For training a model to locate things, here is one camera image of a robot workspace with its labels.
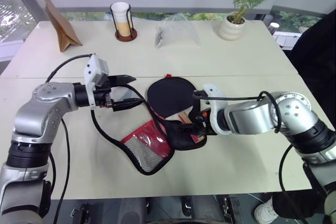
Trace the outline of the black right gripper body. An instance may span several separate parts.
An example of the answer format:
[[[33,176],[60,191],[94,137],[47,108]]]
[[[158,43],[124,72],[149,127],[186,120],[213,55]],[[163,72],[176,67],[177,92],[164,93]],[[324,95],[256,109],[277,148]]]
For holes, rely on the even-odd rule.
[[[193,99],[193,108],[190,111],[190,120],[193,124],[193,133],[196,136],[214,135],[210,122],[211,109],[201,110],[200,100]]]

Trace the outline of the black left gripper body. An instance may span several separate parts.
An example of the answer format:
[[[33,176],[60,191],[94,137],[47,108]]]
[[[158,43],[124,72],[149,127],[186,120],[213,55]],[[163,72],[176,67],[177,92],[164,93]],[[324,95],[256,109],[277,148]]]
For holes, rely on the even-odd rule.
[[[112,88],[115,87],[113,82],[106,81],[102,86],[95,86],[93,91],[95,105],[101,108],[112,108],[115,107],[115,102],[111,98]]]

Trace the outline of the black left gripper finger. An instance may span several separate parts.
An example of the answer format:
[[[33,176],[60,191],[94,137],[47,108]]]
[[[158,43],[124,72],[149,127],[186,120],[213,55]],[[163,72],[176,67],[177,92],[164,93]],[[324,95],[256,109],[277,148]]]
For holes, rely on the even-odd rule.
[[[134,108],[143,103],[141,98],[128,98],[122,101],[117,101],[112,104],[112,109],[114,112],[128,110]]]
[[[124,86],[130,82],[135,81],[136,78],[129,76],[129,75],[116,75],[116,76],[108,76],[108,81],[110,87],[121,87]]]

